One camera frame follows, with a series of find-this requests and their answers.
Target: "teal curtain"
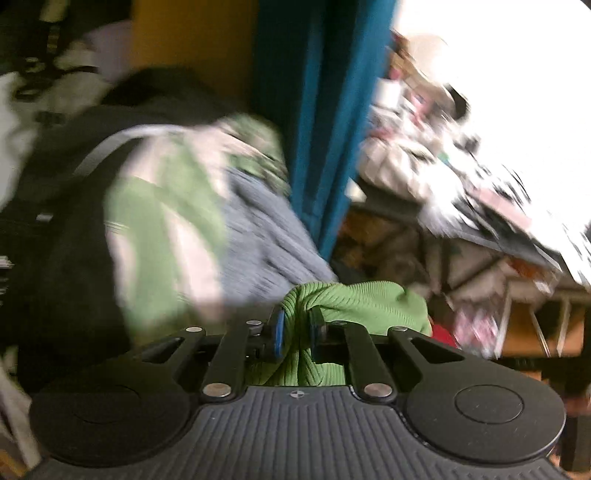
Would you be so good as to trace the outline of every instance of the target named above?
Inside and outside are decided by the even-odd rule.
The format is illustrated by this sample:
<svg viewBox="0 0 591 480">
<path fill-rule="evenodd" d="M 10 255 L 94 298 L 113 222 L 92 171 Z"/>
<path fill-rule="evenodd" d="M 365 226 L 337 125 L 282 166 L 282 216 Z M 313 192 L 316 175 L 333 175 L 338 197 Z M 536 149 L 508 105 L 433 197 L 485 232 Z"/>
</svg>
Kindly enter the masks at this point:
<svg viewBox="0 0 591 480">
<path fill-rule="evenodd" d="M 281 130 L 291 204 L 328 258 L 395 0 L 261 0 L 253 106 Z"/>
</svg>

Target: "red object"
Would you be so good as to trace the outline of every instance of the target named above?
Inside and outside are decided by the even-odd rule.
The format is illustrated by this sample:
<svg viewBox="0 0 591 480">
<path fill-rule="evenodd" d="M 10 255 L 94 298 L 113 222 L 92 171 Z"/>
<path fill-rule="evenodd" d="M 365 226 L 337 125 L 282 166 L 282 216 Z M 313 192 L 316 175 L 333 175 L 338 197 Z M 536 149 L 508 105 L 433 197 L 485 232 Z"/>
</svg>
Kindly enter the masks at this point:
<svg viewBox="0 0 591 480">
<path fill-rule="evenodd" d="M 449 333 L 441 325 L 433 323 L 431 319 L 429 319 L 429 321 L 431 322 L 431 328 L 433 329 L 433 334 L 431 335 L 431 338 L 435 338 L 435 340 L 437 340 L 438 342 L 445 343 L 446 345 L 457 348 L 456 339 L 453 337 L 451 333 Z"/>
</svg>

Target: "dark jacket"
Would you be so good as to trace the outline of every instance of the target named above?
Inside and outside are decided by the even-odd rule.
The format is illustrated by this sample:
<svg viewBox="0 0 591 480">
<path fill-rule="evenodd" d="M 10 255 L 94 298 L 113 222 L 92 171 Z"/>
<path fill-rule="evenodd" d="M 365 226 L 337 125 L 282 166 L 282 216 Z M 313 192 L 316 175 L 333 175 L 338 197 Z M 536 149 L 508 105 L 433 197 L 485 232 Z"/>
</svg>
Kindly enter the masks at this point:
<svg viewBox="0 0 591 480">
<path fill-rule="evenodd" d="M 208 124 L 229 113 L 188 70 L 148 69 L 37 141 L 0 213 L 0 255 L 14 263 L 0 307 L 0 341 L 19 346 L 18 380 L 28 393 L 129 349 L 115 301 L 103 198 L 139 140 L 87 176 L 73 175 L 76 167 L 125 128 Z"/>
</svg>

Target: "round black disc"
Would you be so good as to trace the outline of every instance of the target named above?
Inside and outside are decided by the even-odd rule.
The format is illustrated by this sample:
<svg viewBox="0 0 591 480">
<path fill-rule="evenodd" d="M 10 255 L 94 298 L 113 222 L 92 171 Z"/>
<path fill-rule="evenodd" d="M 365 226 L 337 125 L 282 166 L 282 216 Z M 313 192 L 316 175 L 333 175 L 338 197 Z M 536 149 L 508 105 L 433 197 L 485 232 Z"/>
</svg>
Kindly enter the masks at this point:
<svg viewBox="0 0 591 480">
<path fill-rule="evenodd" d="M 547 453 L 565 419 L 562 400 L 543 383 L 468 359 L 431 365 L 409 393 L 406 414 L 436 448 L 477 463 L 505 465 Z"/>
<path fill-rule="evenodd" d="M 118 358 L 49 385 L 35 397 L 30 417 L 52 456 L 104 467 L 164 449 L 189 411 L 188 395 L 164 365 Z"/>
</svg>

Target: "green knit sweater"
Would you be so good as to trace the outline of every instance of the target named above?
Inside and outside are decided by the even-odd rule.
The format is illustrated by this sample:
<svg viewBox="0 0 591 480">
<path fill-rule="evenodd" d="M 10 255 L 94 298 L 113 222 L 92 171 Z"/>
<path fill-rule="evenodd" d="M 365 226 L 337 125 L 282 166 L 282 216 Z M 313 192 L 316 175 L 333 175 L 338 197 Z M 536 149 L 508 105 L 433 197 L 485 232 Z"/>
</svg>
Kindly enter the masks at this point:
<svg viewBox="0 0 591 480">
<path fill-rule="evenodd" d="M 310 353 L 307 312 L 319 306 L 327 322 L 348 320 L 364 325 L 374 335 L 386 335 L 404 325 L 431 335 L 427 305 L 422 297 L 398 284 L 373 281 L 346 286 L 307 283 L 294 287 L 283 300 L 286 355 L 279 364 L 253 364 L 246 379 L 251 385 L 345 385 L 345 369 L 336 364 L 317 365 Z"/>
</svg>

